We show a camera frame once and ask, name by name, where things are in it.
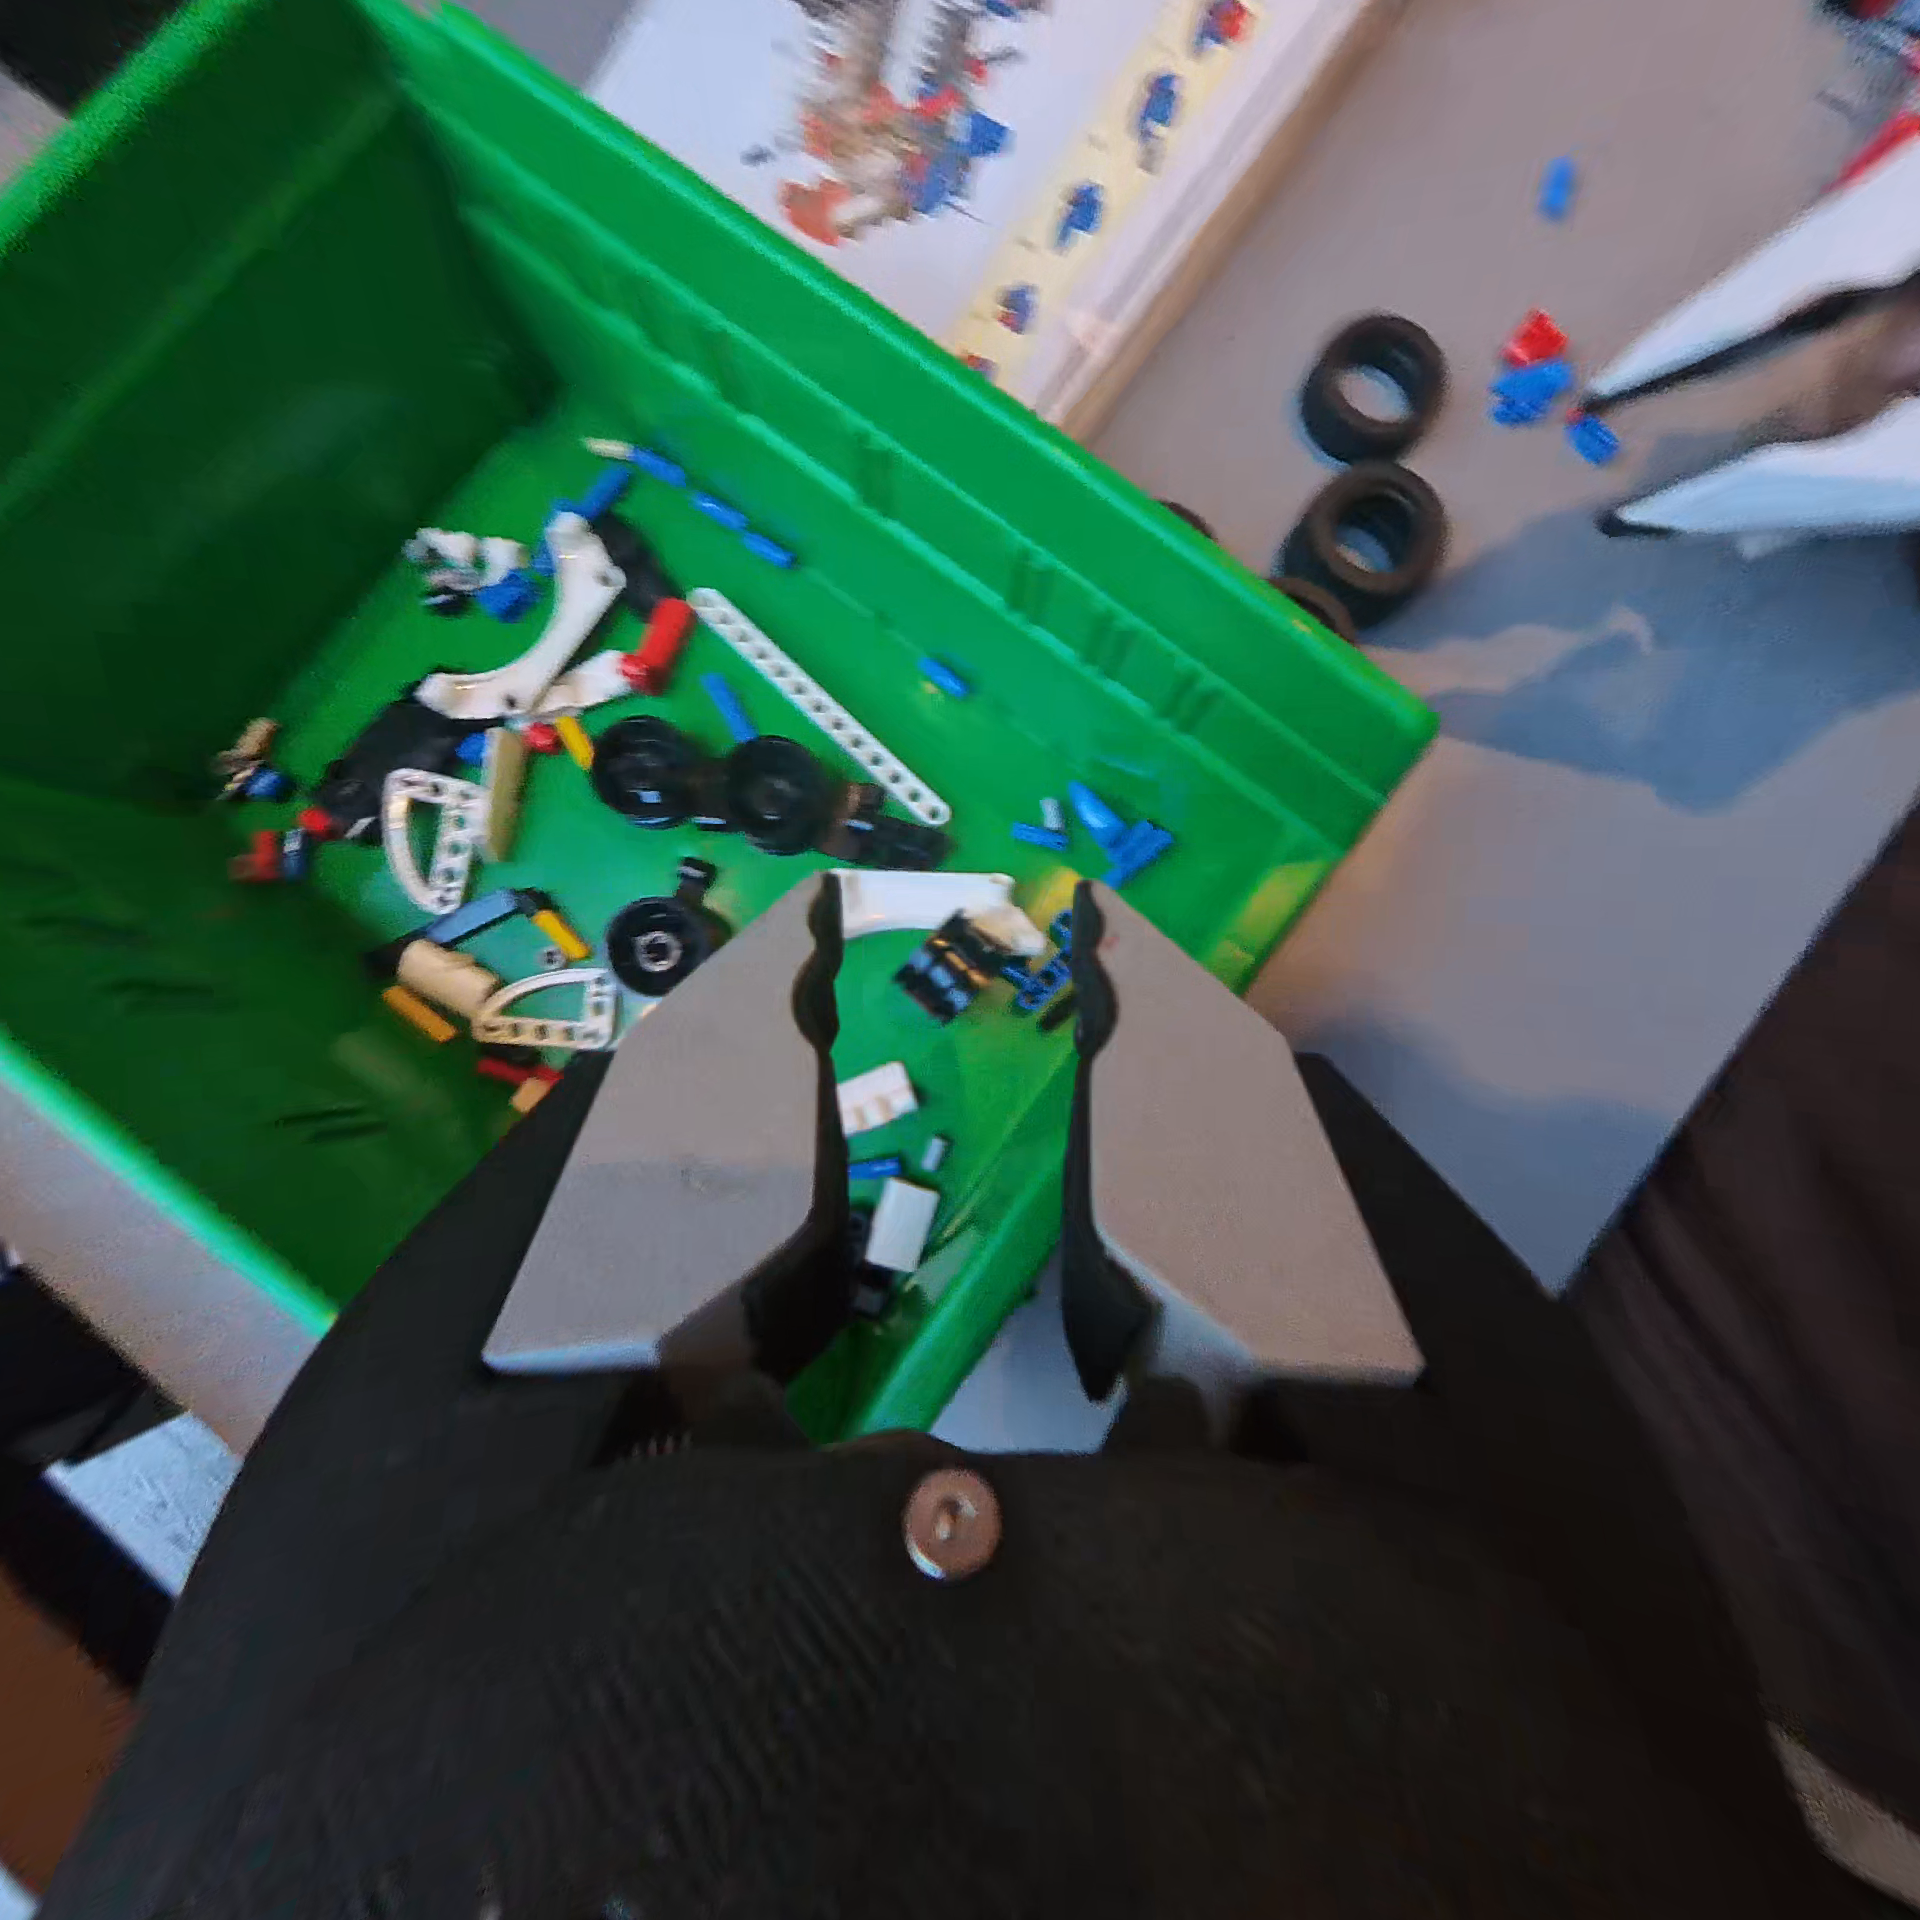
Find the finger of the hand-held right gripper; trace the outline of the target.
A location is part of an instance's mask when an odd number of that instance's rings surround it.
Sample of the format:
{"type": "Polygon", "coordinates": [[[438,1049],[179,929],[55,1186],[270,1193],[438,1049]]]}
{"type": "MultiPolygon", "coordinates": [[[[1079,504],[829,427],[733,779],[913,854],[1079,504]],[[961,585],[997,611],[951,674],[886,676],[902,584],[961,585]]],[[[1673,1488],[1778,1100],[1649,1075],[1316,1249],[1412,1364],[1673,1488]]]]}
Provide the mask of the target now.
{"type": "Polygon", "coordinates": [[[1588,378],[1586,410],[1669,393],[1892,299],[1917,271],[1917,182],[1851,182],[1588,378]]]}
{"type": "Polygon", "coordinates": [[[1917,406],[1887,406],[1836,436],[1753,447],[1598,518],[1607,538],[1729,543],[1879,538],[1915,527],[1917,406]]]}

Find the red angled brick beam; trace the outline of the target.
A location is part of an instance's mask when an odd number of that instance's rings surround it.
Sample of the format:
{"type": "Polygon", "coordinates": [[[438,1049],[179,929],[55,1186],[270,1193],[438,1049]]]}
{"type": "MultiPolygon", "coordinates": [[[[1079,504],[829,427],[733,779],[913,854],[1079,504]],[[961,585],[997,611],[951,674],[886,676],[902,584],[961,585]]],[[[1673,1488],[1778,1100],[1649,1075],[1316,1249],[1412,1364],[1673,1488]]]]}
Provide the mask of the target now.
{"type": "Polygon", "coordinates": [[[626,689],[650,699],[668,692],[697,622],[699,617],[683,598],[659,600],[645,619],[637,644],[614,659],[626,689]]]}

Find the grey desk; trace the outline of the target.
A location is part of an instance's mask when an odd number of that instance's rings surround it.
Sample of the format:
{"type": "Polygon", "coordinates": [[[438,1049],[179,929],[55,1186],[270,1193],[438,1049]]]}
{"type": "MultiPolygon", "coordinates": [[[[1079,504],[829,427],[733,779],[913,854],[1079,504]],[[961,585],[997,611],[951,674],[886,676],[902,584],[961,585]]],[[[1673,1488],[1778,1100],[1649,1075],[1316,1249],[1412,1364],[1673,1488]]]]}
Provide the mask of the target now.
{"type": "Polygon", "coordinates": [[[1267,559],[1324,334],[1393,307],[1446,351],[1451,561],[1383,649],[1445,727],[1255,1000],[1547,1282],[1914,799],[1915,614],[1887,545],[1603,540],[1609,475],[1469,372],[1532,307],[1605,361],[1786,225],[1851,142],[1841,66],[1810,4],[1404,4],[1092,436],[1267,559]]]}

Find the white mudguard brick panel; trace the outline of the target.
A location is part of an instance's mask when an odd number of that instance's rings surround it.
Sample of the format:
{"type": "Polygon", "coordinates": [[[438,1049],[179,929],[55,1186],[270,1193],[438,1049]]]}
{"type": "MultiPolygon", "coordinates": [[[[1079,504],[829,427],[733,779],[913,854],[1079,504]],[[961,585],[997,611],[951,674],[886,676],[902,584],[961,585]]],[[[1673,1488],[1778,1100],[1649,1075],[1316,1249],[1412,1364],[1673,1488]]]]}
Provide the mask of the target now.
{"type": "Polygon", "coordinates": [[[1015,958],[1038,958],[1049,937],[1015,900],[1015,878],[1001,872],[829,872],[839,895],[844,943],[883,934],[934,934],[970,921],[1015,958]]]}
{"type": "Polygon", "coordinates": [[[543,543],[556,566],[556,591],[537,643],[485,674],[426,676],[413,691],[423,708],[465,726],[531,715],[604,624],[626,588],[626,574],[613,563],[601,536],[578,513],[554,513],[543,543]]]}

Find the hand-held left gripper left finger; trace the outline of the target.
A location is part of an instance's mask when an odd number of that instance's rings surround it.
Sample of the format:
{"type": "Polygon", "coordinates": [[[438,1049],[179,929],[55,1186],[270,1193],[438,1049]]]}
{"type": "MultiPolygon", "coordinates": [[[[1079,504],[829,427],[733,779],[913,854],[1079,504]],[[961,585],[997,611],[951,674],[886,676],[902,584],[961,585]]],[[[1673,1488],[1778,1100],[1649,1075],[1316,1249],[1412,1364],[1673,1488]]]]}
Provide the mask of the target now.
{"type": "Polygon", "coordinates": [[[805,878],[613,1051],[483,1352],[499,1377],[761,1372],[850,1319],[842,882],[805,878]]]}

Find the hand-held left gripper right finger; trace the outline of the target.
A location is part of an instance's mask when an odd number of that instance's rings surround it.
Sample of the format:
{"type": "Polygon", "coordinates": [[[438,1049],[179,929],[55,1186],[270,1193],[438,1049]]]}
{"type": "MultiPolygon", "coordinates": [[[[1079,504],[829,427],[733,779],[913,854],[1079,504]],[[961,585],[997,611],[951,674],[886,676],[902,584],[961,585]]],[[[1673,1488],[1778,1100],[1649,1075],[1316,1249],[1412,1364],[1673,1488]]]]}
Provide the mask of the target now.
{"type": "Polygon", "coordinates": [[[1100,881],[1073,891],[1063,1339],[1092,1404],[1169,1377],[1405,1387],[1425,1356],[1283,1034],[1100,881]]]}

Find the white curved brick piece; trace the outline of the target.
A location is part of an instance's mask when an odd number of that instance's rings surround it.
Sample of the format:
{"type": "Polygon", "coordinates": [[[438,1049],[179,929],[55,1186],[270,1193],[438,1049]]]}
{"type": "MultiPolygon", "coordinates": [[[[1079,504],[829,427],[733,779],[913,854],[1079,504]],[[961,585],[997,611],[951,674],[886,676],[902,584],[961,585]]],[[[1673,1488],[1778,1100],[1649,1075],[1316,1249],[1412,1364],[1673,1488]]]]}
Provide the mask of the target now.
{"type": "Polygon", "coordinates": [[[466,1023],[479,1018],[505,986],[466,951],[428,939],[413,939],[401,950],[393,979],[421,1001],[466,1023]]]}

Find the white angled brick beam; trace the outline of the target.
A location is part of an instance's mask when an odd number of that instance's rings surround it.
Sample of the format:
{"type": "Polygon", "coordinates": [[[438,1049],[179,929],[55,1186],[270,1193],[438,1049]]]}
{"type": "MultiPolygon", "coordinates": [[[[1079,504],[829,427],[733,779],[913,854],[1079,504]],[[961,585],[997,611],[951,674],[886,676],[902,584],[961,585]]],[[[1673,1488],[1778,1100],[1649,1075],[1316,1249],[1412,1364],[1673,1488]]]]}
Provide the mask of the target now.
{"type": "Polygon", "coordinates": [[[411,905],[441,916],[468,898],[473,864],[489,836],[485,786],[415,768],[389,774],[379,792],[379,847],[411,905]]]}

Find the green plastic bin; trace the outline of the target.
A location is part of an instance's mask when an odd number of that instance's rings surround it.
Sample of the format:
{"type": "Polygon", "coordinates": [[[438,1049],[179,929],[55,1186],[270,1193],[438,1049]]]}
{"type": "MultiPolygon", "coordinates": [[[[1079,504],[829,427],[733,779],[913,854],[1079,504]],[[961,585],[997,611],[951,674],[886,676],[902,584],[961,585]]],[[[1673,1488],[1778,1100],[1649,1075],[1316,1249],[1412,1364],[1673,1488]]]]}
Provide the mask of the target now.
{"type": "Polygon", "coordinates": [[[1249,990],[1436,715],[476,18],[191,4],[5,195],[5,1242],[243,1449],[516,1087],[374,974],[401,753],[479,784],[403,545],[613,504],[1043,927],[1249,990]]]}

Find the white half-round brick beam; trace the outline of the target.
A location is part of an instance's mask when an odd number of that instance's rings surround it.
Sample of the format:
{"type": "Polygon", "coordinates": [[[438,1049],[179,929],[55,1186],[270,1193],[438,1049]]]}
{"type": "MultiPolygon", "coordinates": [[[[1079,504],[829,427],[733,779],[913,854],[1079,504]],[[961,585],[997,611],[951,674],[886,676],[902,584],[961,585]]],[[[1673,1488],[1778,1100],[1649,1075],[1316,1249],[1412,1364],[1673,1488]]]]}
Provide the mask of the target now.
{"type": "Polygon", "coordinates": [[[491,1047],[606,1051],[618,1042],[621,990],[604,968],[563,968],[499,988],[468,1018],[491,1047]]]}

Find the thick building instruction booklet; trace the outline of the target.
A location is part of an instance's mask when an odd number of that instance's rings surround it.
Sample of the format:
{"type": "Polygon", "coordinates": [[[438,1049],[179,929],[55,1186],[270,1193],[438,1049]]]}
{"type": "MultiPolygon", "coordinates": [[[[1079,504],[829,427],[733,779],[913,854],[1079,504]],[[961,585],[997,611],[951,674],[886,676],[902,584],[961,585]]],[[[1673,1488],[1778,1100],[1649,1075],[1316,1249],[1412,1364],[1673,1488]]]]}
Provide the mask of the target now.
{"type": "Polygon", "coordinates": [[[588,95],[1087,443],[1402,12],[637,4],[588,95]]]}

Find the long white brick beam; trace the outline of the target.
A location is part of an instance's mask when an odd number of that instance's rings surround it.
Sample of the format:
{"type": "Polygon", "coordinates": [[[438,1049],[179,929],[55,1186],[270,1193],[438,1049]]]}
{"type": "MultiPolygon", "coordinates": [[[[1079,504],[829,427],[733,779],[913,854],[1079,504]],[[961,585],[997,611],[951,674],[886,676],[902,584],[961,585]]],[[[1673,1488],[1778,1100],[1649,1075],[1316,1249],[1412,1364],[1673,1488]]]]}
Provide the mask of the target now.
{"type": "Polygon", "coordinates": [[[913,820],[930,831],[954,824],[954,808],[930,782],[914,775],[850,708],[839,705],[787,649],[761,627],[748,619],[721,591],[687,591],[692,616],[713,639],[748,666],[782,703],[815,732],[821,732],[858,770],[860,779],[875,784],[913,820]]]}

